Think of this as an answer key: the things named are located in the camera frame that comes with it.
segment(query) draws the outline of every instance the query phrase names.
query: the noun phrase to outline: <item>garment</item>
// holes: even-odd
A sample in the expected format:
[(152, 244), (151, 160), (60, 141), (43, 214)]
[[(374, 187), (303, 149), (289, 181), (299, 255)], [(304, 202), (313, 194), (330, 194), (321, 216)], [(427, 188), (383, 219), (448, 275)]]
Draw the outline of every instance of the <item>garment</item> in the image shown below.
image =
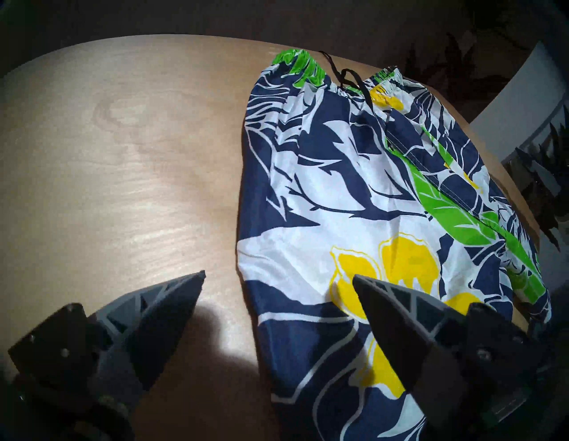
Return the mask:
[(238, 267), (283, 439), (416, 439), (424, 417), (370, 331), (354, 274), (547, 321), (531, 239), (476, 148), (421, 84), (341, 89), (306, 51), (261, 73), (245, 117)]

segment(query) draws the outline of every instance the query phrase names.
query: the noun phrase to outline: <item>floral shorts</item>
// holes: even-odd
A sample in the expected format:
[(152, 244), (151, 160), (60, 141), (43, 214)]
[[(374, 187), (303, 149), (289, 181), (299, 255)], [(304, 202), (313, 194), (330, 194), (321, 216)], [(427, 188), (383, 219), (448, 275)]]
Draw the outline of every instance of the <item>floral shorts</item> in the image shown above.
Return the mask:
[(531, 239), (448, 111), (397, 69), (358, 86), (287, 50), (247, 105), (237, 260), (283, 439), (418, 439), (354, 274), (551, 316)]

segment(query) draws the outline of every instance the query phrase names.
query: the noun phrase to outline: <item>screw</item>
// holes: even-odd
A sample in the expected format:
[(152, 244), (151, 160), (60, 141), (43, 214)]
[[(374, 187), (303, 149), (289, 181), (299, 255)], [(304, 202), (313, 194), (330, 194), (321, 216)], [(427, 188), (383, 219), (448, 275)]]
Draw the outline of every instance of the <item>screw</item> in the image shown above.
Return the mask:
[(490, 352), (484, 348), (478, 349), (478, 351), (476, 351), (476, 355), (478, 355), (478, 358), (483, 360), (483, 361), (491, 361), (492, 360), (492, 354), (490, 354)]

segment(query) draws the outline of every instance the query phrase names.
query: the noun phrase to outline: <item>stitching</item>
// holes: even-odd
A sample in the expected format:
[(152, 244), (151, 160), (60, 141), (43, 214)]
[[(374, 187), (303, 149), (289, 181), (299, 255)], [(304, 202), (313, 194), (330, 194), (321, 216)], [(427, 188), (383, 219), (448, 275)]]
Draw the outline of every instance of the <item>stitching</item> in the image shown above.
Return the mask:
[[(386, 128), (385, 131), (386, 131), (387, 133), (389, 133), (389, 134), (393, 137), (393, 139), (395, 139), (395, 141), (396, 141), (397, 144), (399, 144), (403, 149), (405, 148), (405, 146), (403, 145), (403, 143), (402, 143), (399, 139), (397, 139), (397, 137), (396, 137), (393, 133), (391, 133), (390, 130), (388, 130), (388, 129)], [(427, 173), (431, 173), (431, 172), (427, 169), (427, 167), (425, 167), (425, 166), (417, 159), (417, 157), (416, 157), (411, 151), (408, 151), (408, 152), (407, 152), (407, 155), (411, 156), (412, 159), (410, 159), (410, 158), (408, 158), (408, 159), (413, 163), (413, 165), (414, 165), (415, 167), (417, 167), (417, 169), (418, 169), (419, 171), (421, 171), (421, 168), (423, 168), (423, 171), (426, 171)], [(425, 176), (425, 175), (423, 175), (423, 177), (424, 177), (427, 181), (429, 181), (429, 183), (430, 183), (432, 186), (438, 187), (438, 186), (436, 185), (436, 183), (434, 182), (434, 179), (433, 179), (431, 176)], [(462, 208), (463, 210), (465, 210), (465, 211), (468, 212), (469, 214), (472, 214), (472, 213), (471, 213), (471, 210), (468, 208), (468, 205), (466, 204), (466, 202), (464, 202), (464, 201), (460, 198), (460, 196), (458, 196), (456, 193), (454, 193), (454, 191), (452, 191), (445, 183), (441, 183), (441, 184), (440, 184), (440, 187), (441, 187), (441, 188), (444, 188), (448, 193), (452, 194), (453, 197), (457, 198), (457, 199), (460, 201), (460, 202), (458, 202), (458, 201), (456, 201), (456, 200), (453, 200), (453, 202), (454, 202), (455, 204), (459, 205), (460, 208)], [(482, 222), (478, 216), (475, 216), (474, 214), (472, 214), (472, 215), (473, 215), (475, 218), (477, 218), (480, 222)]]

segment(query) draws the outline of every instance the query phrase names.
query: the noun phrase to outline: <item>floor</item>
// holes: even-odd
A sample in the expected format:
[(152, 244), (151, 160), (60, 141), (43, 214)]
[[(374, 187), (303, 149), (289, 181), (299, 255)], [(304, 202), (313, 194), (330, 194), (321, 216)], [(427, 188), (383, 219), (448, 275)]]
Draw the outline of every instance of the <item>floor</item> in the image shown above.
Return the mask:
[[(453, 0), (4, 0), (0, 10), (0, 76), (45, 53), (83, 42), (138, 34), (202, 34), (324, 50), (377, 67), (403, 68), (411, 47), (421, 68), (444, 59), (447, 33), (463, 54), (477, 41), (476, 76), (510, 78), (537, 42), (513, 20), (509, 33), (527, 50), (493, 32), (476, 40), (464, 1)], [(439, 79), (434, 85), (446, 94)], [(452, 102), (468, 121), (491, 97)]]

